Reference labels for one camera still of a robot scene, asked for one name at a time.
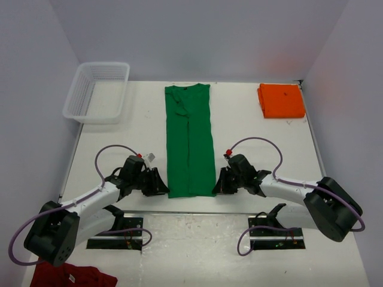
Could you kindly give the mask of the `green t-shirt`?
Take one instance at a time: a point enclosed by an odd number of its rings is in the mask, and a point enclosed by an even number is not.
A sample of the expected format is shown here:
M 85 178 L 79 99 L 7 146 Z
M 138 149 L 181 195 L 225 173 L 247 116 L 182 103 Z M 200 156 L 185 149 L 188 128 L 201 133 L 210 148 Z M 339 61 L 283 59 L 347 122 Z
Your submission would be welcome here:
M 215 157 L 210 85 L 165 88 L 167 178 L 170 199 L 212 197 Z

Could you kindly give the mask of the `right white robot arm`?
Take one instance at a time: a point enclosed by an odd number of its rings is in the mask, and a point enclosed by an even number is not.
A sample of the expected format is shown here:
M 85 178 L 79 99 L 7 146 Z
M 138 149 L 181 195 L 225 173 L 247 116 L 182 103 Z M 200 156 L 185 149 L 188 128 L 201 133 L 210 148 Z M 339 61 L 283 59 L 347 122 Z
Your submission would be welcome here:
M 268 170 L 256 170 L 242 154 L 227 161 L 212 193 L 235 194 L 243 188 L 254 196 L 283 200 L 259 223 L 274 235 L 311 228 L 332 241 L 341 242 L 348 233 L 355 232 L 355 224 L 361 222 L 361 207 L 332 178 L 323 177 L 313 183 L 294 182 L 278 179 Z

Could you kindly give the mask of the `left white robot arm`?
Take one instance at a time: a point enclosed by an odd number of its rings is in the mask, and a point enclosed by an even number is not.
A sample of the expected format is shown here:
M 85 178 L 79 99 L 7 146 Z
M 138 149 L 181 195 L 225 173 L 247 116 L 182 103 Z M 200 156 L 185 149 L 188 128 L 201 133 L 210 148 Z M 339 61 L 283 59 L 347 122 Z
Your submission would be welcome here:
M 101 186 L 64 204 L 43 205 L 24 241 L 24 247 L 58 267 L 74 248 L 97 235 L 117 235 L 131 230 L 115 203 L 138 190 L 146 197 L 170 192 L 157 168 L 147 167 L 141 157 L 129 156 L 122 167 L 103 179 Z

